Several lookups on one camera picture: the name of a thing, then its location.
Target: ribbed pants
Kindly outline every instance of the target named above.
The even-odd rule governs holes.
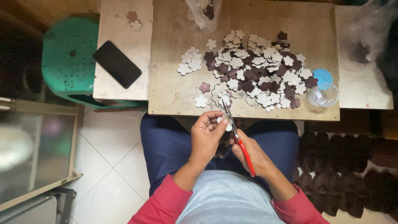
[[[167,174],[173,175],[191,154],[191,136],[174,118],[151,116],[146,113],[141,121],[141,139],[150,182],[149,196],[162,183]],[[246,135],[255,139],[271,161],[289,181],[292,181],[299,136],[293,121],[262,120],[250,126]],[[229,170],[250,177],[231,146],[224,158],[213,158],[205,170]],[[269,191],[267,182],[254,177]]]

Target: green plastic stool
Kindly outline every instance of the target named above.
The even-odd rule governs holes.
[[[148,106],[148,101],[114,100],[126,106],[106,106],[93,98],[99,22],[67,18],[43,38],[41,70],[48,88],[57,96],[95,109]]]

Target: clear plastic bag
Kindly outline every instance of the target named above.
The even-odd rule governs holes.
[[[380,5],[370,0],[342,23],[340,62],[349,71],[363,69],[384,52],[392,22],[398,16],[397,0]]]
[[[210,1],[213,2],[214,8],[214,18],[212,20],[205,16],[204,9],[202,9],[198,0],[185,0],[189,7],[187,18],[195,21],[196,25],[203,32],[213,32],[216,30],[218,15],[221,12],[222,0],[208,0],[208,2]]]

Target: smartphone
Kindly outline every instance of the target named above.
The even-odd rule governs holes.
[[[142,74],[141,69],[109,40],[93,54],[93,58],[125,89]]]

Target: scissors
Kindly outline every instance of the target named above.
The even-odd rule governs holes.
[[[248,151],[245,148],[245,145],[243,144],[242,140],[240,140],[239,137],[238,137],[238,133],[236,131],[236,126],[235,126],[235,123],[234,123],[234,118],[232,117],[231,111],[229,110],[228,107],[225,106],[224,100],[221,99],[221,101],[222,101],[222,105],[224,106],[225,113],[229,115],[229,118],[232,121],[232,130],[234,131],[234,134],[235,134],[235,136],[234,136],[235,143],[237,145],[239,145],[241,150],[242,150],[243,156],[245,157],[246,163],[247,163],[247,165],[249,167],[249,170],[250,170],[250,175],[252,177],[255,177],[256,174],[254,173],[254,168],[253,168],[252,161],[250,160],[250,156],[249,156]]]

